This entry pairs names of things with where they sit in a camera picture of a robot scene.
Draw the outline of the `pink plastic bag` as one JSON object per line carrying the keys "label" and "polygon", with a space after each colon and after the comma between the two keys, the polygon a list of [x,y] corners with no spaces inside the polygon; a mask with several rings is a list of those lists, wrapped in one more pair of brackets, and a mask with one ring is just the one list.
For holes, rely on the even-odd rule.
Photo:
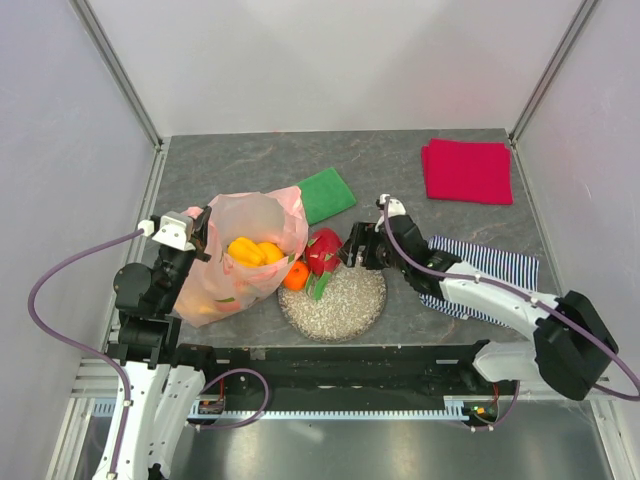
{"label": "pink plastic bag", "polygon": [[[304,253],[308,240],[297,186],[266,194],[220,194],[209,206],[206,253],[210,260],[193,263],[174,306],[194,327],[234,315],[274,293]],[[227,252],[238,237],[273,243],[284,257],[261,267],[244,266]]]}

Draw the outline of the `yellow bell pepper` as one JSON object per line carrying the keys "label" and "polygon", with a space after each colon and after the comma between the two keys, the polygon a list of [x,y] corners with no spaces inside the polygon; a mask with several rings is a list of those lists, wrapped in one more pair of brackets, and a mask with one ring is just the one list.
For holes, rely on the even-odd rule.
{"label": "yellow bell pepper", "polygon": [[256,243],[246,237],[238,237],[233,240],[227,248],[227,253],[234,260],[245,266],[259,267],[264,264],[262,250]]}

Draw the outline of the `orange tangerine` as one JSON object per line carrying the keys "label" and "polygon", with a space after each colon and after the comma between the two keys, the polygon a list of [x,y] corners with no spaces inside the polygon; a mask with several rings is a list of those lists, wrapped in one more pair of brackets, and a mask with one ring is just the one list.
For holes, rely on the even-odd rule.
{"label": "orange tangerine", "polygon": [[292,291],[301,291],[306,287],[310,270],[304,261],[296,261],[289,273],[284,278],[282,284]]}

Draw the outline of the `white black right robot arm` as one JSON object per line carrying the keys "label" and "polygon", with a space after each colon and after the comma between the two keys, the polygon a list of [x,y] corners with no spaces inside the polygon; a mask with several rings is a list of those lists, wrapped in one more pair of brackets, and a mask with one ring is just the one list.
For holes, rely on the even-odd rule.
{"label": "white black right robot arm", "polygon": [[354,223],[338,257],[348,268],[395,269],[426,303],[523,336],[471,346],[457,371],[469,393],[502,381],[542,380],[565,398],[583,400],[619,352],[585,295],[536,291],[532,259],[442,237],[426,240],[407,214]]}

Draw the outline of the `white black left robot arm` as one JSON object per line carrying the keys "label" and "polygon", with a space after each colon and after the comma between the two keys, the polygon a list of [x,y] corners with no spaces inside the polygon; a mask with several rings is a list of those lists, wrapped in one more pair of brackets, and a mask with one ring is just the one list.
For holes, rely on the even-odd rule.
{"label": "white black left robot arm", "polygon": [[169,212],[140,223],[159,245],[153,265],[129,263],[113,289],[120,329],[107,357],[125,373],[96,479],[167,479],[178,440],[199,393],[219,382],[207,346],[181,344],[172,311],[195,261],[207,262],[210,208],[195,217]]}

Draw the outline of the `red dragon fruit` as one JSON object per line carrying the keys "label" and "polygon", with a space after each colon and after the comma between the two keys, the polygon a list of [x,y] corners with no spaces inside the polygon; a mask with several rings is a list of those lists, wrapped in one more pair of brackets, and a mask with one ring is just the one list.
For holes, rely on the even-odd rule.
{"label": "red dragon fruit", "polygon": [[334,271],[341,264],[338,251],[342,245],[338,234],[330,228],[321,228],[310,236],[304,259],[309,268],[305,292],[311,299],[322,298]]}

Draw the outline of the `yellow lemon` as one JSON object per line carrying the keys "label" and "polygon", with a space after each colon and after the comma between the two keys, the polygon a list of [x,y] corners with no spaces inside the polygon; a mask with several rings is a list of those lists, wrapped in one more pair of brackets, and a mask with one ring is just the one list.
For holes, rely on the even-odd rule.
{"label": "yellow lemon", "polygon": [[264,256],[265,265],[274,264],[285,257],[285,254],[282,252],[282,250],[274,243],[260,242],[257,244],[257,247]]}

